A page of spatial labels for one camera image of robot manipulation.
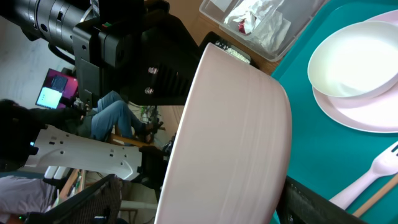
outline pink plate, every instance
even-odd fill
[[[368,20],[398,24],[398,10]],[[398,133],[398,84],[380,96],[365,100],[329,97],[312,89],[319,107],[337,123],[371,133]]]

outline screw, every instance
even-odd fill
[[[148,73],[156,75],[159,70],[157,68],[148,68]]]
[[[152,89],[151,87],[147,87],[145,89],[145,94],[151,95],[154,93],[154,89]]]

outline jeans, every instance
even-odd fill
[[[115,91],[99,99],[96,110],[98,113],[91,121],[92,139],[106,141],[115,124],[118,125],[122,137],[129,139],[133,137],[131,127],[137,133],[143,132],[146,128]]]

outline wooden chopstick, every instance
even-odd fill
[[[360,217],[369,208],[371,208],[380,198],[385,196],[393,187],[398,184],[398,174],[395,175],[388,183],[386,183],[376,194],[374,194],[367,202],[365,202],[357,211],[354,212],[354,216]]]

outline white bowl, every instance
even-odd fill
[[[326,38],[308,64],[319,92],[341,98],[371,98],[398,82],[398,27],[365,21]]]

